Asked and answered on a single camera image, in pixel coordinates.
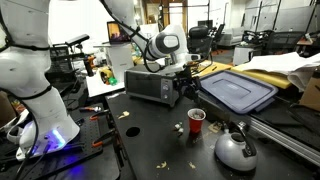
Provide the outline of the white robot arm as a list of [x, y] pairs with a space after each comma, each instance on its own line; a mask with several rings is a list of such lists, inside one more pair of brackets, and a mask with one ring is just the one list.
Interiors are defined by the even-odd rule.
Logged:
[[[181, 72], [200, 58], [188, 52], [180, 25], [169, 25], [148, 38], [135, 22], [132, 0], [99, 1], [143, 52], [144, 59], [171, 57], [173, 63], [161, 67], [162, 74]], [[51, 66], [49, 4], [50, 0], [0, 0], [0, 88], [22, 101], [34, 117], [12, 140], [18, 145], [15, 158], [19, 161], [57, 152], [80, 132], [60, 93], [45, 77]]]

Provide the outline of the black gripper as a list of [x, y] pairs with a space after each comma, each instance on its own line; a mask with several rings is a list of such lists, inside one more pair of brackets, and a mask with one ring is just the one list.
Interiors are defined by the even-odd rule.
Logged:
[[180, 97], [186, 97], [190, 100], [198, 99], [198, 92], [201, 88], [198, 76], [193, 77], [191, 74], [180, 72], [176, 75], [175, 83]]

